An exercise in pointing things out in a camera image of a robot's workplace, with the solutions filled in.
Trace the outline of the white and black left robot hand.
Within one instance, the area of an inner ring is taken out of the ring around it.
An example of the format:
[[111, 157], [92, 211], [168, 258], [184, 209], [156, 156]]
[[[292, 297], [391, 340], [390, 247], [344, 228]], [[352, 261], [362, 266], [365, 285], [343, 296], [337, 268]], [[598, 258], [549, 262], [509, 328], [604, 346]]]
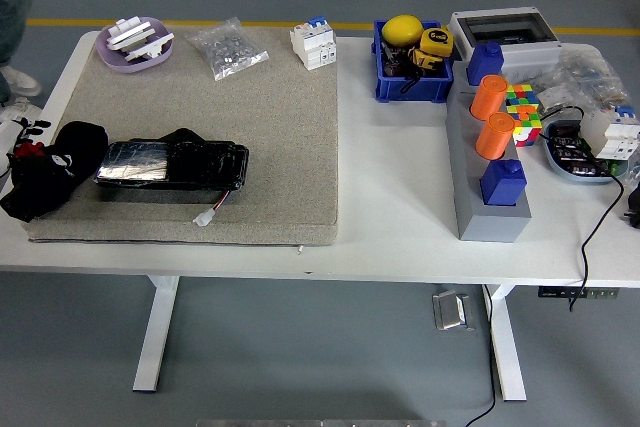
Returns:
[[21, 117], [1, 123], [1, 160], [7, 159], [7, 155], [12, 153], [14, 148], [28, 135], [40, 135], [51, 126], [47, 120], [29, 120]]

